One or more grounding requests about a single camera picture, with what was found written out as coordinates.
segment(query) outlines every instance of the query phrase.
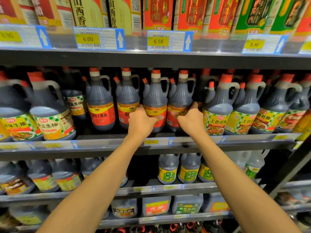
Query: person's left hand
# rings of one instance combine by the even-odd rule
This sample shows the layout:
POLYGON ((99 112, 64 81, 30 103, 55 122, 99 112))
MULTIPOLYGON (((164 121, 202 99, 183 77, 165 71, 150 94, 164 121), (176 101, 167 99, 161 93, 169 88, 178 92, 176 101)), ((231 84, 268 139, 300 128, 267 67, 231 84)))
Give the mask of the person's left hand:
POLYGON ((148 117, 142 105, 139 105, 129 116, 128 134, 138 136, 142 141, 152 132, 153 125, 157 121, 164 119, 163 115, 148 117))

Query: person's right arm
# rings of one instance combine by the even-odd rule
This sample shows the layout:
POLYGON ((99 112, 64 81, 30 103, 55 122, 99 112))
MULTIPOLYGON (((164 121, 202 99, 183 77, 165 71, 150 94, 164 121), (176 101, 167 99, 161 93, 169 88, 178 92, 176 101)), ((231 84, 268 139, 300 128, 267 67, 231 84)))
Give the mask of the person's right arm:
POLYGON ((279 205, 213 142, 204 129, 203 114, 196 102, 177 119, 198 145, 222 196, 245 232, 301 232, 279 205))

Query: bottle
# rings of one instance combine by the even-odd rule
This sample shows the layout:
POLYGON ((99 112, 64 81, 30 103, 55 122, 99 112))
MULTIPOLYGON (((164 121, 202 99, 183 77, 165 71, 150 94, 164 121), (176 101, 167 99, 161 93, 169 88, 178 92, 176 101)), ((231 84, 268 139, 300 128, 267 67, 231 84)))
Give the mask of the bottle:
POLYGON ((0 161, 0 187, 7 195, 29 194, 35 184, 13 162, 0 161))
POLYGON ((11 137, 8 130, 5 128, 5 126, 1 122, 0 118, 0 142, 12 142, 13 138, 11 137))
POLYGON ((293 77, 294 74, 283 74, 275 84, 269 97, 260 104, 260 110, 249 130, 250 134, 273 133, 285 112, 298 99, 302 91, 299 84, 291 83, 293 77), (290 98, 286 98, 289 88, 294 88, 296 93, 290 98))
POLYGON ((148 233, 163 233, 163 227, 161 225, 151 226, 148 233))
POLYGON ((117 84, 116 96, 119 121, 123 128, 128 129, 129 113, 134 112, 139 106, 139 76, 131 74, 130 68, 122 68, 122 84, 117 76, 114 77, 117 84), (132 78, 138 78, 138 88, 135 89, 132 78))
POLYGON ((201 165, 201 154, 186 153, 181 155, 178 179, 182 183, 194 183, 201 165))
POLYGON ((203 204, 203 194, 176 195, 174 198, 173 214, 198 213, 203 204))
POLYGON ((40 225, 49 216, 49 212, 43 205, 10 207, 10 214, 25 225, 40 225))
POLYGON ((202 228, 202 222, 187 222, 186 233, 199 233, 202 228))
POLYGON ((83 93, 81 73, 79 73, 79 77, 74 77, 74 70, 69 67, 63 67, 63 72, 61 93, 72 116, 79 120, 85 120, 87 119, 88 107, 85 100, 86 96, 83 93))
POLYGON ((193 93, 193 100, 198 102, 198 107, 202 107, 203 103, 205 101, 205 98, 208 93, 208 85, 210 80, 214 80, 215 82, 219 81, 219 78, 217 76, 210 75, 211 69, 203 69, 201 76, 200 76, 200 82, 197 83, 196 87, 194 88, 193 93))
POLYGON ((45 140, 72 140, 76 128, 72 115, 64 103, 59 85, 46 81, 42 72, 27 73, 33 87, 30 113, 38 124, 45 140), (58 99, 54 97, 49 86, 54 87, 58 99))
POLYGON ((137 199, 113 200, 112 214, 117 218, 133 218, 137 215, 137 199))
POLYGON ((179 154, 160 154, 158 180, 162 184, 172 184, 176 180, 179 154))
POLYGON ((239 95, 233 104, 233 111, 231 112, 225 126, 225 135, 248 133, 260 110, 258 100, 266 86, 261 80, 262 75, 252 74, 249 82, 247 82, 246 92, 243 98, 239 98, 239 92, 239 95))
POLYGON ((252 154, 246 162, 243 171, 247 176, 253 179, 259 170, 265 165, 265 155, 262 154, 262 150, 252 150, 251 153, 252 154))
POLYGON ((214 181, 213 174, 212 174, 210 168, 208 167, 208 164, 206 163, 204 157, 201 158, 201 166, 200 166, 199 172, 197 174, 197 177, 203 182, 213 182, 214 181))
POLYGON ((305 112, 310 108, 309 97, 311 96, 311 74, 307 74, 300 82, 302 92, 299 98, 290 105, 285 115, 275 128, 275 133, 290 133, 294 126, 302 118, 305 112))
POLYGON ((203 123, 209 135, 222 135, 232 104, 239 93, 240 85, 232 83, 232 74, 222 74, 215 96, 203 106, 203 123), (235 87, 233 98, 229 99, 229 89, 235 87))
POLYGON ((203 198, 204 202, 201 207, 202 212, 222 212, 230 210, 220 192, 203 194, 203 198))
POLYGON ((108 131, 115 125, 115 107, 111 95, 110 78, 100 75, 98 68, 90 68, 91 85, 87 85, 86 100, 94 127, 108 131), (109 90, 103 85, 102 78, 108 80, 109 90))
POLYGON ((101 165, 103 160, 101 158, 81 158, 81 172, 84 179, 89 177, 94 170, 101 165))
POLYGON ((14 141, 42 141, 43 135, 29 113, 30 104, 13 87, 14 84, 29 87, 26 81, 9 80, 0 71, 0 121, 14 141))
POLYGON ((185 223, 172 223, 169 226, 169 233, 185 233, 186 224, 185 223))
MULTIPOLYGON (((155 179, 148 181, 146 186, 160 185, 155 179)), ((155 216, 167 213, 171 204, 171 196, 158 196, 142 198, 142 214, 143 216, 155 216)))
POLYGON ((59 186, 52 176, 52 167, 45 160, 31 160, 27 176, 43 193, 56 192, 59 186))
POLYGON ((160 132, 166 120, 166 110, 167 110, 167 93, 169 91, 169 79, 167 77, 161 77, 160 70, 152 70, 151 73, 151 84, 148 84, 146 78, 142 80, 145 84, 145 89, 143 92, 143 105, 146 114, 149 117, 155 115, 163 115, 164 119, 156 122, 153 126, 152 132, 160 132), (162 91, 161 81, 166 80, 166 90, 162 91))
POLYGON ((166 117, 166 124, 173 132, 181 132, 182 129, 177 118, 173 117, 171 112, 175 111, 178 115, 186 115, 189 107, 192 104, 192 95, 194 92, 196 79, 188 78, 188 70, 181 70, 178 76, 178 84, 171 81, 171 89, 169 92, 168 111, 166 117), (188 91, 188 81, 193 81, 192 90, 188 91))
POLYGON ((73 164, 66 159, 56 159, 51 162, 52 176, 62 191, 72 191, 81 184, 81 178, 73 164))

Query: person's left arm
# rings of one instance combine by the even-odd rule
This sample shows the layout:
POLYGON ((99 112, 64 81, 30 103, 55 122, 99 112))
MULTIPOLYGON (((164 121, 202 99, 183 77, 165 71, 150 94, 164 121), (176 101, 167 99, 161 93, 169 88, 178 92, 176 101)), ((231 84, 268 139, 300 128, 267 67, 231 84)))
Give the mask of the person's left arm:
POLYGON ((130 160, 163 116, 148 117, 142 105, 129 114, 128 135, 122 144, 68 195, 50 214, 37 233, 95 232, 115 193, 130 160))

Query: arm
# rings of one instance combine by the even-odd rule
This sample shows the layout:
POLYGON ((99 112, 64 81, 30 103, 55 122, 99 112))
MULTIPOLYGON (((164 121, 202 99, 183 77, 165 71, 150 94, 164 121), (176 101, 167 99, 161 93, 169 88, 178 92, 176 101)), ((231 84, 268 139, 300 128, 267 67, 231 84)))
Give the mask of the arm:
POLYGON ((245 232, 300 232, 279 205, 212 141, 196 102, 185 116, 177 119, 198 145, 221 194, 245 232))
POLYGON ((128 135, 122 144, 67 196, 37 233, 95 232, 107 211, 136 149, 163 116, 146 115, 142 105, 130 113, 128 135))

